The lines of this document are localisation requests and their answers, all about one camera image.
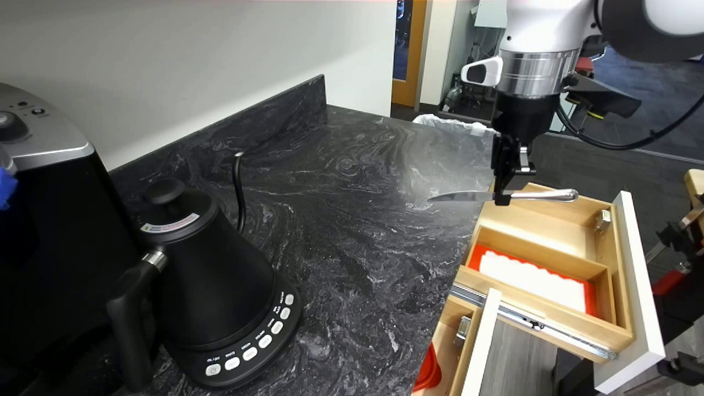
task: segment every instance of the black marble surface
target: black marble surface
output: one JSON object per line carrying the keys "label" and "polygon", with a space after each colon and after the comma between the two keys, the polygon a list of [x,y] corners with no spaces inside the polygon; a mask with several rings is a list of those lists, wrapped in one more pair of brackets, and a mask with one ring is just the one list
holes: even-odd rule
{"label": "black marble surface", "polygon": [[[153,178],[214,193],[236,220],[232,156],[246,149],[245,237],[306,299],[284,355],[246,389],[216,394],[410,394],[467,254],[490,138],[328,108],[312,80],[115,171],[128,207]],[[161,361],[161,394],[207,394]]]}

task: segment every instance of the door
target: door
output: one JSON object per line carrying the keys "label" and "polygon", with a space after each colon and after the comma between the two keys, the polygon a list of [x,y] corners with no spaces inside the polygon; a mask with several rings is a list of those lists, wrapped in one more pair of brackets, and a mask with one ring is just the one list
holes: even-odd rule
{"label": "door", "polygon": [[395,0],[394,96],[395,107],[417,107],[420,54],[426,0]]}

